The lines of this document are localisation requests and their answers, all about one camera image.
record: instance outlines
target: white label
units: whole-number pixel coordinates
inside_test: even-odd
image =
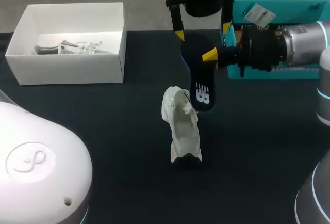
[[[274,19],[274,17],[276,17],[276,14],[258,4],[255,4],[244,18],[263,29]]]
[[[79,51],[76,46],[70,46],[65,44],[58,45],[58,54],[59,55],[70,55],[75,54]]]

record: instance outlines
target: black insole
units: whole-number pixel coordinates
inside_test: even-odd
[[[203,61],[203,55],[214,49],[207,37],[191,33],[181,42],[181,57],[190,71],[191,104],[197,111],[210,111],[216,101],[214,73],[217,62]]]

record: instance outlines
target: new balance logo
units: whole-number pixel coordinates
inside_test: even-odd
[[[201,103],[209,104],[210,103],[210,96],[208,94],[208,87],[198,84],[196,82],[196,96],[197,100]]]

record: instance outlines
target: barcode label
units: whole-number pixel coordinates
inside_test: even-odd
[[[258,18],[258,21],[260,22],[264,18],[264,16],[267,15],[267,13],[268,11],[264,11],[263,14]]]
[[[271,11],[255,4],[244,18],[261,28],[265,28],[275,17],[276,15]]]

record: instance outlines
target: teal box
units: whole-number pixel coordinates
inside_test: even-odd
[[[233,25],[222,39],[226,39],[226,46],[236,46],[235,31],[247,25],[253,25],[244,17],[248,11],[259,4],[276,14],[276,17],[265,29],[281,30],[285,25],[312,23],[330,20],[330,1],[328,0],[235,0],[233,6]],[[319,66],[306,65],[304,67],[289,68],[281,64],[271,72],[259,71],[247,67],[244,78],[240,76],[238,66],[228,66],[230,79],[318,79]]]

